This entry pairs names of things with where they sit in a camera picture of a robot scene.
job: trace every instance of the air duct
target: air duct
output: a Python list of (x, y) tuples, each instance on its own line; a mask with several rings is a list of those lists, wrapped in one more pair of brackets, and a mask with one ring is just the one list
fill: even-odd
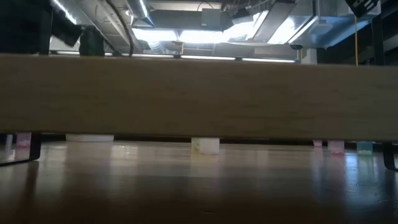
[(127, 6), (134, 18), (154, 26), (152, 19), (149, 17), (149, 5), (146, 0), (127, 0)]
[(162, 41), (148, 41), (148, 46), (153, 54), (166, 54)]

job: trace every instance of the wooden board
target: wooden board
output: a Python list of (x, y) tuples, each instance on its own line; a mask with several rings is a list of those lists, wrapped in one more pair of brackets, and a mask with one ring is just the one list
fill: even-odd
[(398, 140), (398, 68), (0, 56), (0, 131)]

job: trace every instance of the fluorescent light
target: fluorescent light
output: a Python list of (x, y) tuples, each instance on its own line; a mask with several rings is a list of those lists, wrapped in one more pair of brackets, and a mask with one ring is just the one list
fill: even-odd
[(294, 21), (288, 17), (268, 40), (268, 44), (284, 44), (292, 38), (295, 33)]
[(307, 25), (305, 25), (305, 27), (303, 27), (303, 29), (301, 29), (300, 31), (298, 31), (289, 41), (288, 43), (293, 43), (297, 38), (299, 38), (308, 28), (310, 28), (312, 26), (312, 24), (314, 22), (316, 22), (318, 20), (318, 16), (315, 16)]
[(211, 57), (211, 56), (195, 56), (195, 55), (181, 55), (185, 59), (205, 59), (205, 60), (235, 60), (233, 57)]
[(162, 54), (133, 54), (132, 57), (174, 58), (174, 55), (162, 55)]
[(180, 41), (196, 44), (217, 44), (223, 38), (221, 31), (185, 30), (181, 33)]
[(276, 62), (276, 63), (295, 63), (295, 60), (283, 60), (283, 59), (268, 59), (268, 58), (242, 58), (245, 62)]
[(268, 15), (268, 10), (262, 11), (261, 13), (257, 13), (253, 16), (253, 19), (255, 20), (255, 23), (252, 27), (252, 29), (248, 32), (248, 35), (246, 36), (246, 40), (253, 39), (254, 35), (257, 33), (257, 31), (260, 29), (261, 24), (264, 22)]
[(158, 41), (176, 41), (177, 35), (173, 30), (162, 30), (162, 29), (132, 29), (134, 35), (139, 40), (145, 40), (149, 42)]
[(66, 51), (66, 50), (58, 50), (57, 53), (59, 55), (80, 55), (79, 52), (72, 52), (72, 51)]
[(65, 16), (73, 23), (77, 24), (77, 20), (68, 12), (68, 10), (58, 0), (52, 0), (62, 11), (65, 12)]

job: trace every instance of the yellow cord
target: yellow cord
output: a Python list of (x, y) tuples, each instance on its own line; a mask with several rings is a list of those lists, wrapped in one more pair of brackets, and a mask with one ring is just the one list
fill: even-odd
[(355, 65), (358, 67), (358, 27), (355, 15), (354, 15), (354, 23), (355, 23)]

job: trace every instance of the chair leg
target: chair leg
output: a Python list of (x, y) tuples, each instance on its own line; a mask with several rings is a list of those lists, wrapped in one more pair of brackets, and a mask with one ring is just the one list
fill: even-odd
[(394, 148), (392, 142), (383, 143), (384, 166), (389, 170), (398, 171), (394, 161)]
[(40, 158), (40, 151), (42, 148), (42, 140), (41, 140), (41, 134), (39, 133), (32, 133), (31, 137), (30, 137), (30, 152), (29, 152), (29, 159), (24, 159), (24, 160), (20, 160), (20, 161), (12, 161), (12, 162), (5, 162), (0, 164), (1, 166), (9, 166), (9, 165), (13, 165), (13, 164), (20, 164), (23, 162), (30, 162), (30, 161), (34, 161), (38, 158)]

